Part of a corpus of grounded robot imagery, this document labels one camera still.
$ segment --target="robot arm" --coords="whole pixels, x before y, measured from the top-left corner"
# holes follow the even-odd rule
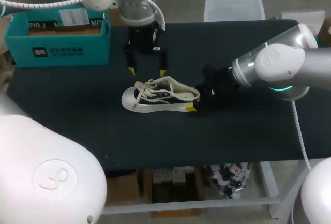
[[[257,55],[255,71],[266,82],[286,81],[290,85],[331,89],[331,48],[272,44]]]

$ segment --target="shoelace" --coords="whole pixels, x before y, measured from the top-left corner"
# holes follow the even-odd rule
[[[146,98],[148,96],[149,97],[156,96],[156,94],[150,92],[151,89],[155,89],[157,87],[157,84],[151,85],[152,82],[153,80],[150,79],[146,83],[142,83],[138,81],[134,84],[134,88],[139,90],[139,94],[137,95],[136,102],[133,107],[136,107],[136,105],[139,103],[141,98]]]

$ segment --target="cardboard box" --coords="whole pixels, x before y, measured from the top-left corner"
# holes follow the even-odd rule
[[[313,11],[296,11],[296,12],[285,12],[282,11],[277,19],[281,20],[296,20],[299,23],[305,24],[311,32],[316,36],[321,29],[323,20],[325,18],[324,10],[313,10]]]
[[[137,173],[107,179],[107,205],[133,204],[139,200]]]
[[[331,18],[326,18],[318,34],[319,43],[324,47],[331,47]]]
[[[194,168],[193,174],[186,174],[186,183],[174,185],[171,183],[152,183],[152,170],[144,170],[144,196],[147,203],[202,201],[204,200],[204,184],[201,169]],[[200,209],[155,211],[152,216],[158,217],[184,217],[197,216]]]

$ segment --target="black tablecloth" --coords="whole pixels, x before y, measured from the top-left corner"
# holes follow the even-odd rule
[[[161,40],[168,49],[168,75],[195,85],[205,64],[228,66],[294,25],[168,24]],[[264,87],[240,92],[235,106],[208,115],[124,109],[123,91],[135,81],[158,78],[159,61],[137,55],[134,77],[122,53],[127,31],[116,27],[112,32],[108,66],[17,68],[9,96],[36,121],[89,149],[106,171],[302,159],[291,104]],[[310,158],[331,156],[330,102],[331,92],[317,89],[297,101]]]

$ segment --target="black and white sneaker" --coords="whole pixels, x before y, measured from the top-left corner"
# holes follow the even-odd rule
[[[196,111],[193,102],[200,98],[194,88],[183,85],[172,77],[136,82],[134,87],[124,91],[122,105],[127,110],[138,113],[156,111]]]

